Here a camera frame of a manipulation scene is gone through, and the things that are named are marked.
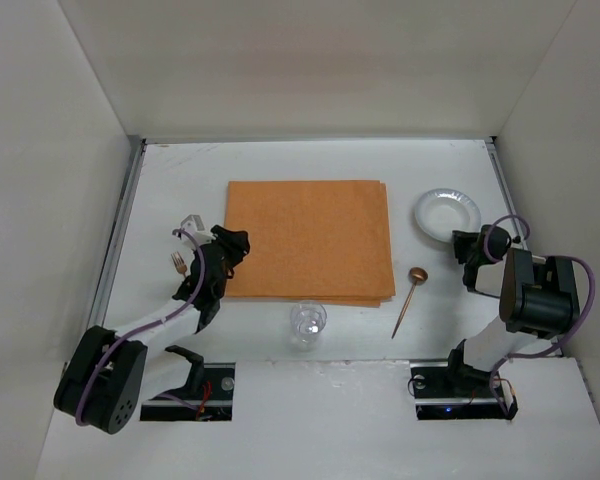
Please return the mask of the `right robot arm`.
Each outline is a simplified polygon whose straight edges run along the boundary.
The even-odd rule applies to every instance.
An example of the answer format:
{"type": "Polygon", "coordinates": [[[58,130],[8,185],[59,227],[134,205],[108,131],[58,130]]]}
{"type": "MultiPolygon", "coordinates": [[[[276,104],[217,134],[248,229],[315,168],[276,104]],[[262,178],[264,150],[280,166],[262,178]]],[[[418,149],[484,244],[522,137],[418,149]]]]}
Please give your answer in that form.
{"type": "Polygon", "coordinates": [[[452,232],[454,257],[464,267],[462,281],[468,291],[476,290],[483,268],[504,263],[498,314],[449,354],[445,380],[458,394],[488,389],[500,361],[536,340],[567,334],[580,318],[573,261],[549,256],[538,262],[513,243],[497,226],[452,232]]]}

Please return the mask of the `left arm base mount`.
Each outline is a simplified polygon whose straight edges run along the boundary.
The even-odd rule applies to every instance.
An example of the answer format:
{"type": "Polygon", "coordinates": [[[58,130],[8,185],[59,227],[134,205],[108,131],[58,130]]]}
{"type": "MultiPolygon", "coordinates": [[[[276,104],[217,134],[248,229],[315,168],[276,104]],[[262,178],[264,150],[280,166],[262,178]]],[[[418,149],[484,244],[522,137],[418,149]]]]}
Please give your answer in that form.
{"type": "Polygon", "coordinates": [[[236,365],[208,363],[170,346],[147,363],[139,406],[142,422],[228,422],[233,414],[236,365]]]}

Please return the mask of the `orange cloth placemat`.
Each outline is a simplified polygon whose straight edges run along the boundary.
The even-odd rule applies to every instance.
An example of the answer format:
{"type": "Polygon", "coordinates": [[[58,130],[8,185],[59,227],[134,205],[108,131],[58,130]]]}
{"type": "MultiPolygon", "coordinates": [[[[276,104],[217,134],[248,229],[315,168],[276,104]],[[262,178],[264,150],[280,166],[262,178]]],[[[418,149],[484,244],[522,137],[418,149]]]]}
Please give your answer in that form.
{"type": "Polygon", "coordinates": [[[224,225],[251,244],[231,297],[378,306],[396,293],[378,180],[231,181],[224,225]]]}

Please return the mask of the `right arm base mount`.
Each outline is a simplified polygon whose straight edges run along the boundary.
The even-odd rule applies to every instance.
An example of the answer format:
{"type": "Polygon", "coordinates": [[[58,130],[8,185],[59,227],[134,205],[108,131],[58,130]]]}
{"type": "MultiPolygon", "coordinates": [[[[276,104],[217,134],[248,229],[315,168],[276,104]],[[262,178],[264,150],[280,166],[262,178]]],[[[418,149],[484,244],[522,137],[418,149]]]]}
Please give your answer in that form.
{"type": "Polygon", "coordinates": [[[508,379],[496,376],[491,386],[457,387],[447,378],[445,361],[413,362],[407,389],[420,421],[513,420],[519,405],[508,379]]]}

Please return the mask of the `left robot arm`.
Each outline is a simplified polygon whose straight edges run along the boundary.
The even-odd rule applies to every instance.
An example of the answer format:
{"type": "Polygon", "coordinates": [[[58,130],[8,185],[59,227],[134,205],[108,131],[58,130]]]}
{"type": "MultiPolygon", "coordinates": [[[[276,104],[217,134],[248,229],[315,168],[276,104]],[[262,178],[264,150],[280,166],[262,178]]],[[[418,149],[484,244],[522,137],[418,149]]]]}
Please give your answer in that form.
{"type": "Polygon", "coordinates": [[[201,415],[213,393],[202,355],[181,341],[218,314],[234,270],[250,252],[246,231],[212,227],[207,239],[173,230],[192,245],[193,260],[172,298],[121,329],[92,326],[82,335],[53,397],[79,426],[118,433],[148,400],[168,399],[201,415]]]}

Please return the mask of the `white ceramic plate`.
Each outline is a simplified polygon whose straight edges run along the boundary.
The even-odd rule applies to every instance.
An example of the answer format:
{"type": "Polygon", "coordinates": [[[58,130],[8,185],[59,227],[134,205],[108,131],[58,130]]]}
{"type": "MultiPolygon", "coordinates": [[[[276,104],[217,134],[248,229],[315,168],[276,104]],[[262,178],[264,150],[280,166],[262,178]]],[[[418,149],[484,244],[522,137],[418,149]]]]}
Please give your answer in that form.
{"type": "Polygon", "coordinates": [[[429,190],[416,201],[414,217],[420,229],[434,240],[451,243],[454,231],[476,232],[481,212],[465,193],[448,188],[429,190]]]}

